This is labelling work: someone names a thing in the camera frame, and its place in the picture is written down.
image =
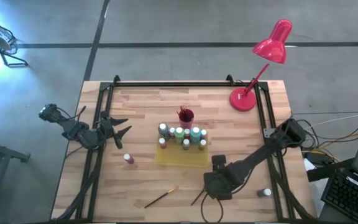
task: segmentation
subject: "keyboard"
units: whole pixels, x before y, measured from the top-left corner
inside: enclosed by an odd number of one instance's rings
[[[336,170],[321,200],[358,223],[358,176],[343,168]]]

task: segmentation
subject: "bottle cap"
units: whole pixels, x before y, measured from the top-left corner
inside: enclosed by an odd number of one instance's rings
[[[167,125],[165,125],[164,123],[160,124],[160,129],[164,130],[165,128],[167,128]]]
[[[131,155],[129,155],[128,153],[127,153],[127,154],[125,154],[125,155],[124,155],[124,159],[125,159],[125,160],[129,160],[129,159],[131,159]]]
[[[265,194],[266,196],[271,196],[272,191],[271,191],[270,189],[265,189],[265,190],[264,190],[264,194]]]

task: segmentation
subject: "lamp base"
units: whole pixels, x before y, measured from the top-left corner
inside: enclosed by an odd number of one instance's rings
[[[249,111],[256,104],[255,93],[249,91],[247,95],[244,95],[245,90],[244,87],[236,88],[230,94],[230,104],[238,111]]]

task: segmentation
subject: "red desk lamp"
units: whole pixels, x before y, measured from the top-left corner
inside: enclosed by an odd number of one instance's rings
[[[286,19],[279,20],[274,26],[268,39],[259,42],[254,49],[252,49],[252,52],[267,60],[271,60],[272,62],[285,63],[285,56],[287,53],[285,52],[284,42],[288,35],[290,35],[291,29],[291,21]],[[239,111],[249,111],[255,106],[256,97],[251,90],[268,66],[269,64],[267,63],[256,78],[253,79],[248,88],[236,88],[233,90],[230,94],[229,101],[234,109]]]

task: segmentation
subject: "paintbrush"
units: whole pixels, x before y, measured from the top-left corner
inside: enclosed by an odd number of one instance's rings
[[[178,188],[178,186],[176,186],[174,189],[171,189],[169,191],[167,191],[165,194],[159,196],[157,199],[155,199],[154,201],[152,201],[150,204],[146,205],[144,208],[149,207],[150,205],[154,204],[155,202],[158,202],[161,198],[167,196],[169,193],[172,193],[173,191],[175,191]]]

